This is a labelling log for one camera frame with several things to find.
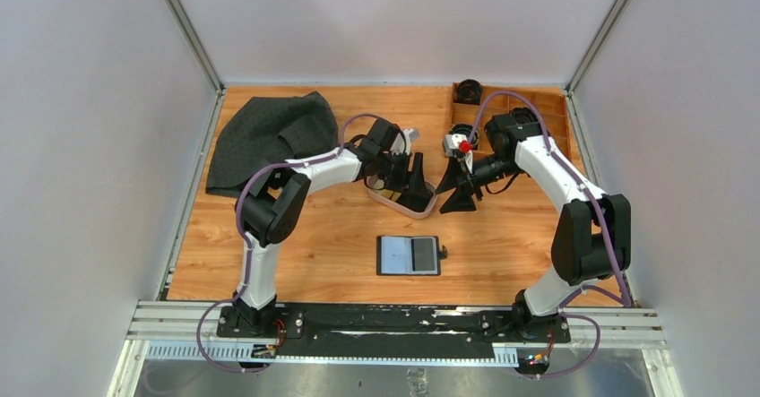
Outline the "pink oval plastic tray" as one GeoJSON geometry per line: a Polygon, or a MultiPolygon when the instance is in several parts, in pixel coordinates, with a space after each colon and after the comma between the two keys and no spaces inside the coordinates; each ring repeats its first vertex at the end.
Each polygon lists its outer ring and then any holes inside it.
{"type": "Polygon", "coordinates": [[[370,187],[365,187],[366,193],[370,199],[373,199],[374,201],[390,208],[393,211],[397,211],[400,214],[407,216],[409,218],[412,218],[414,220],[423,220],[426,217],[428,217],[432,211],[434,210],[434,207],[436,205],[436,201],[438,199],[437,194],[433,194],[427,205],[422,211],[413,211],[412,209],[409,209],[408,207],[397,203],[396,201],[392,200],[390,197],[386,197],[378,190],[374,190],[373,186],[374,183],[378,181],[378,178],[375,176],[369,177],[367,179],[367,183],[370,185],[370,187]]]}

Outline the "black leather card holder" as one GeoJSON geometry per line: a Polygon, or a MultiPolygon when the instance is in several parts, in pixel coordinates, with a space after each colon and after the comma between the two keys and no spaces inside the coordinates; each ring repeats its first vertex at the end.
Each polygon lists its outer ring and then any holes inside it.
{"type": "Polygon", "coordinates": [[[378,236],[378,276],[437,276],[448,256],[438,236],[378,236]]]}

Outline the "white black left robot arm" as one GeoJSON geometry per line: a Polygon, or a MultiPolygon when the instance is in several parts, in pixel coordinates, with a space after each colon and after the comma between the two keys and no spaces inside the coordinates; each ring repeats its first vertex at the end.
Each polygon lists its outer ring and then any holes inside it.
{"type": "Polygon", "coordinates": [[[431,213],[436,195],[424,177],[422,153],[412,149],[418,138],[418,129],[376,117],[366,134],[351,140],[341,134],[328,152],[268,164],[250,177],[235,204],[244,258],[231,304],[243,329],[263,337],[274,326],[281,244],[297,226],[309,195],[362,181],[378,202],[409,217],[431,213]]]}

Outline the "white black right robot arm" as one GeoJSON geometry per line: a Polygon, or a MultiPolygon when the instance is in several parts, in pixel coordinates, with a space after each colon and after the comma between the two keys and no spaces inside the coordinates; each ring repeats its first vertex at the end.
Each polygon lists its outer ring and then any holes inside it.
{"type": "Polygon", "coordinates": [[[631,204],[622,194],[608,194],[584,176],[559,150],[543,118],[530,108],[495,115],[484,127],[491,154],[472,157],[472,134],[446,134],[449,159],[436,188],[449,193],[440,212],[475,211],[488,185],[503,177],[532,177],[559,214],[551,245],[551,265],[520,291],[512,305],[517,337],[534,341],[564,308],[598,282],[614,279],[614,299],[630,307],[633,299],[623,272],[631,262],[631,204]]]}

